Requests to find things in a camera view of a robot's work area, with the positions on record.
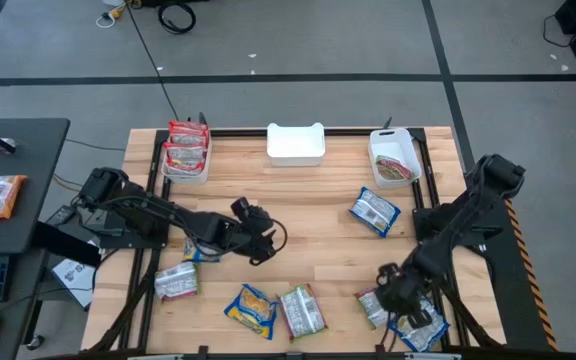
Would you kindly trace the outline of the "black desk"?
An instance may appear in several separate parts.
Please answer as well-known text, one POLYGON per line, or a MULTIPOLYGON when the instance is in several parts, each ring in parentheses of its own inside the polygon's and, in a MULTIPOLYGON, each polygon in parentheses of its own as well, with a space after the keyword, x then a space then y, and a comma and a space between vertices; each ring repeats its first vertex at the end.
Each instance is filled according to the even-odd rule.
POLYGON ((27 177, 12 216, 0 219, 0 254, 23 253, 31 246, 69 127, 65 118, 0 119, 0 138, 16 143, 13 154, 0 152, 0 176, 27 177))

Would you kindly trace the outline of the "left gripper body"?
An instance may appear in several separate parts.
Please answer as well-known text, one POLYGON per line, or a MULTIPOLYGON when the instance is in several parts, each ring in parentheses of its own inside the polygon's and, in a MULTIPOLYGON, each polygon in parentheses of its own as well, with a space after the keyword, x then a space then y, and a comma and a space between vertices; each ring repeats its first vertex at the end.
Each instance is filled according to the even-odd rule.
POLYGON ((260 237, 272 231, 274 220, 262 207, 250 205, 249 217, 239 219, 218 214, 219 231, 216 245, 220 250, 260 249, 260 237))

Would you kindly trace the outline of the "red Maruchan ramen pack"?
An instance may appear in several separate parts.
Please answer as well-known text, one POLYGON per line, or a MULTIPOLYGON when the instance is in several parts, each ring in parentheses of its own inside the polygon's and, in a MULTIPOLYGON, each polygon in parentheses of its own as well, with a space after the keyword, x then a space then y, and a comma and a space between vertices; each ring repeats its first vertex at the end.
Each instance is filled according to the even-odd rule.
POLYGON ((190 146, 183 144, 164 144, 167 156, 171 161, 203 161, 207 154, 207 149, 203 146, 190 146))
POLYGON ((174 176, 198 176, 205 168, 203 159, 175 159, 168 158, 164 162, 164 170, 174 176))
POLYGON ((185 147, 207 148, 209 136, 204 133, 171 132, 168 142, 185 147))
POLYGON ((193 136, 207 136, 210 128, 206 124, 190 121, 170 121, 168 123, 169 132, 171 134, 189 134, 193 136))

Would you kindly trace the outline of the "pink green Maruchan ramen pack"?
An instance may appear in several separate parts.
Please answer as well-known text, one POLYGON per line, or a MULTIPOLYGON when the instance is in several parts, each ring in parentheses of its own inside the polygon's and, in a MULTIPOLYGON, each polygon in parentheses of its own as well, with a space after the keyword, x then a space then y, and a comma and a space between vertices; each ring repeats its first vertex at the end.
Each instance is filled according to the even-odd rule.
POLYGON ((182 262, 158 271, 154 278, 154 289, 162 302, 197 295, 199 282, 196 266, 192 262, 182 262))
POLYGON ((312 287, 300 284, 279 297, 289 332, 289 341, 322 332, 328 328, 312 287))
POLYGON ((355 298, 362 306, 373 329, 386 326, 389 323, 389 313, 380 304, 376 296, 375 288, 364 289, 357 292, 355 293, 355 298))
POLYGON ((386 180, 411 180, 413 172, 400 160, 386 155, 378 155, 375 159, 378 173, 386 180))

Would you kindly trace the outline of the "yellow black hazard tape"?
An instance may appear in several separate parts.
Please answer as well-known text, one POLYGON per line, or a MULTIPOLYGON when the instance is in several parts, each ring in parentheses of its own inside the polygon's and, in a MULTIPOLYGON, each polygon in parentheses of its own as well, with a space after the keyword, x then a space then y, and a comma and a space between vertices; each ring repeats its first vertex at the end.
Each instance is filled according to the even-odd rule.
POLYGON ((537 283, 537 279, 534 273, 534 268, 532 265, 532 260, 529 256, 527 247, 526 247, 526 243, 524 241, 523 235, 522 235, 522 231, 520 229, 520 224, 519 221, 517 219, 516 216, 516 212, 514 211, 513 208, 513 204, 511 200, 505 200, 505 208, 507 211, 507 215, 509 216, 510 219, 510 225, 512 227, 512 231, 514 234, 514 238, 517 242, 517 246, 519 248, 519 255, 522 259, 523 262, 523 266, 525 269, 525 273, 527 276, 527 281, 529 283, 529 288, 531 290, 532 296, 533 296, 533 300, 535 302, 536 308, 537 308, 537 314, 539 317, 539 321, 541 323, 541 326, 545 332, 545 337, 546 337, 546 342, 549 346, 550 349, 554 350, 554 351, 558 351, 559 347, 557 344, 557 341, 555 339, 554 336, 554 331, 552 328, 552 325, 550 323, 550 319, 547 313, 547 308, 545 306, 545 303, 543 301, 543 296, 540 292, 538 283, 537 283))

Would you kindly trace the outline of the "white plastic bin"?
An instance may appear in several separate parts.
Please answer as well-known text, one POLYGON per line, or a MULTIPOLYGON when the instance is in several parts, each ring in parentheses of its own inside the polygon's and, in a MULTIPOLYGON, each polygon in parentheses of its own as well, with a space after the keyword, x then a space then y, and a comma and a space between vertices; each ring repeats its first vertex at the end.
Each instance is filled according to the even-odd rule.
POLYGON ((370 134, 369 158, 375 183, 379 188, 394 188, 411 185, 422 175, 422 167, 417 158, 415 146, 410 132, 405 128, 375 130, 370 134), (386 155, 400 160, 412 172, 411 180, 386 180, 377 171, 375 159, 378 155, 386 155))
MULTIPOLYGON (((205 120, 205 118, 203 117, 202 113, 200 113, 200 115, 199 115, 199 121, 198 122, 208 125, 208 123, 205 120)), ((170 132, 169 132, 169 135, 167 136, 167 139, 163 142, 163 155, 164 155, 164 157, 163 157, 163 161, 161 164, 162 174, 165 177, 167 177, 171 182, 177 183, 177 184, 186 184, 186 185, 202 185, 202 184, 204 184, 207 181, 209 170, 210 170, 210 165, 211 165, 212 146, 213 146, 213 142, 212 142, 212 138, 211 138, 211 129, 210 129, 210 132, 208 134, 209 145, 206 148, 207 154, 206 154, 205 159, 204 159, 205 168, 204 168, 203 172, 198 176, 184 177, 184 176, 174 176, 174 175, 166 173, 166 171, 164 170, 164 162, 168 159, 168 156, 167 156, 166 150, 164 149, 164 144, 166 142, 168 142, 169 136, 170 136, 170 132)))
POLYGON ((325 132, 321 123, 310 126, 267 126, 267 155, 275 167, 319 166, 325 155, 325 132))

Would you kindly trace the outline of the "black aluminium rig frame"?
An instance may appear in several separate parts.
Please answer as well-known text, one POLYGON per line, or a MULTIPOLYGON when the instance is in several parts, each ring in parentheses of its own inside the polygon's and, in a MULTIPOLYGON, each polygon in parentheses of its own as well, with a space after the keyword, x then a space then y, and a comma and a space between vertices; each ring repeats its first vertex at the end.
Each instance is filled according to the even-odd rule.
POLYGON ((329 129, 323 161, 315 167, 272 166, 261 128, 215 129, 202 185, 169 184, 153 154, 163 132, 132 130, 123 163, 131 180, 193 210, 229 214, 231 204, 246 197, 280 222, 275 243, 281 250, 256 267, 234 254, 200 264, 194 296, 162 302, 147 293, 117 346, 179 360, 405 360, 406 346, 370 326, 355 293, 374 285, 381 265, 403 261, 415 247, 416 209, 451 201, 465 188, 451 129, 423 127, 412 134, 422 175, 414 184, 382 191, 401 210, 382 238, 349 213, 361 188, 375 185, 369 128, 329 129), (243 284, 273 299, 309 284, 328 328, 290 342, 285 320, 278 319, 273 339, 264 339, 224 314, 243 284))

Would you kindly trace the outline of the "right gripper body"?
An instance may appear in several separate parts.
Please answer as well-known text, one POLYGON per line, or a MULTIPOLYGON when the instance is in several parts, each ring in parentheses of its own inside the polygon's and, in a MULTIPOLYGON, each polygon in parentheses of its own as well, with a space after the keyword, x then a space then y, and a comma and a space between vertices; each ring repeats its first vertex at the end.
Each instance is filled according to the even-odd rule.
POLYGON ((421 310, 419 292, 423 282, 422 273, 411 264, 399 267, 399 276, 388 287, 376 288, 376 296, 382 307, 398 315, 413 315, 421 310))

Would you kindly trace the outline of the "blue Maruchan ramen pack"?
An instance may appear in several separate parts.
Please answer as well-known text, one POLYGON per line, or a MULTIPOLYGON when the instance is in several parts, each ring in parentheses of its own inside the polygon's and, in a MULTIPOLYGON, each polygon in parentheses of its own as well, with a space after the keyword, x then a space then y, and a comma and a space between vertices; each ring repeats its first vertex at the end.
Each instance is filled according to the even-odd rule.
POLYGON ((262 291, 243 284, 238 295, 224 309, 224 314, 264 339, 272 340, 278 306, 278 301, 272 301, 262 291))
POLYGON ((420 297, 419 304, 421 309, 430 315, 429 325, 413 328, 406 316, 395 315, 388 323, 388 328, 393 330, 412 351, 427 352, 446 333, 450 324, 425 296, 420 297))
POLYGON ((349 213, 369 226, 377 235, 385 238, 401 210, 367 187, 362 187, 349 213))
POLYGON ((195 245, 191 239, 186 239, 183 250, 183 261, 193 263, 219 263, 221 257, 214 249, 195 245))

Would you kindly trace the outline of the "small black device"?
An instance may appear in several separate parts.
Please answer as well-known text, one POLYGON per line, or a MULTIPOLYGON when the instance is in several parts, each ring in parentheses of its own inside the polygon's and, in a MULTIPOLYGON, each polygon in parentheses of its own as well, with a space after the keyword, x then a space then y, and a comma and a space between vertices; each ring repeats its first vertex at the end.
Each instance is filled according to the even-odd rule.
POLYGON ((59 227, 68 223, 75 216, 75 214, 76 210, 74 207, 70 205, 63 205, 45 221, 45 224, 53 227, 59 227))

